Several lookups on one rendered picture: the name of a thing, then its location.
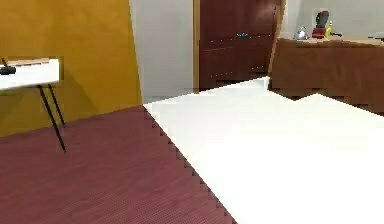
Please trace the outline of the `dark brown wooden door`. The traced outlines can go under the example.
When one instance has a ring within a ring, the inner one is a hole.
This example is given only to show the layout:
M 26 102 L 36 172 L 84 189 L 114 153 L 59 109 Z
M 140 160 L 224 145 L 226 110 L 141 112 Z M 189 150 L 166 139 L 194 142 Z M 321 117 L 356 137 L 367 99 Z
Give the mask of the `dark brown wooden door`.
M 199 0 L 198 84 L 208 90 L 268 73 L 284 0 Z M 248 38 L 237 38 L 248 33 Z

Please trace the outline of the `white table with black legs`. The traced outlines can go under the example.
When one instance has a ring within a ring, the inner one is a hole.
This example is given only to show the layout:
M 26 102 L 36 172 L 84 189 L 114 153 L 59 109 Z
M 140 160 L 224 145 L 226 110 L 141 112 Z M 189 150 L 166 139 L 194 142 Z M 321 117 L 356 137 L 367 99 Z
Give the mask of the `white table with black legs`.
M 48 113 L 48 116 L 51 120 L 52 126 L 55 130 L 61 149 L 64 153 L 66 153 L 67 149 L 64 140 L 59 131 L 56 119 L 53 116 L 53 112 L 51 106 L 48 103 L 47 96 L 43 90 L 43 86 L 46 85 L 53 99 L 53 103 L 60 118 L 61 124 L 62 126 L 65 126 L 64 116 L 61 112 L 58 100 L 53 90 L 53 84 L 57 84 L 60 82 L 60 60 L 50 59 L 49 63 L 31 66 L 17 66 L 15 68 L 15 74 L 0 75 L 0 91 L 7 91 L 26 87 L 37 87 L 39 89 L 40 96 Z

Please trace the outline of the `tan flat board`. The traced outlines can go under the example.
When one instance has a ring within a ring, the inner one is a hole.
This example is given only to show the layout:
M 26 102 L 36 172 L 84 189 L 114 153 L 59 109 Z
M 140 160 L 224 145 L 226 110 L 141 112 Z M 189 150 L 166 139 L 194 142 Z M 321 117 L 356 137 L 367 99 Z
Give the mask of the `tan flat board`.
M 49 63 L 49 58 L 39 58 L 39 59 L 28 59 L 28 60 L 14 60 L 8 61 L 7 65 L 17 67 L 17 66 L 31 66 Z

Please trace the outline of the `brown kitchen counter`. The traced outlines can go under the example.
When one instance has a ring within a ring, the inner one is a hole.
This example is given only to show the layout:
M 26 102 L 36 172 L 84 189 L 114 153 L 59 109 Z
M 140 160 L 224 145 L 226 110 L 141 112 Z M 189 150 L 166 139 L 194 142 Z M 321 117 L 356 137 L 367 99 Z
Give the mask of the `brown kitchen counter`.
M 320 93 L 384 116 L 384 46 L 373 40 L 280 38 L 268 89 L 293 100 Z

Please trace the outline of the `small black object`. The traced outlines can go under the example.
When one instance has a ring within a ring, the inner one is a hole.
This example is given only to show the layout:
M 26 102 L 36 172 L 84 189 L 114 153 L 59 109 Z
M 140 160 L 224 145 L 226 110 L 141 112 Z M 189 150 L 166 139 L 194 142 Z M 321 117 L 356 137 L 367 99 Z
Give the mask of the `small black object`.
M 0 75 L 10 75 L 16 73 L 16 68 L 8 66 L 5 59 L 2 58 L 3 67 L 0 68 Z

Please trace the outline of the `silver kettle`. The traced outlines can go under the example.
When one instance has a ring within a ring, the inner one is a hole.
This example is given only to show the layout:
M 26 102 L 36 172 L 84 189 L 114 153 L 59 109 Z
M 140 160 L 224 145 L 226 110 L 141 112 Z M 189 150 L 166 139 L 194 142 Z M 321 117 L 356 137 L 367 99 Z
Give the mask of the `silver kettle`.
M 295 40 L 307 40 L 308 34 L 305 27 L 301 27 L 294 35 Z

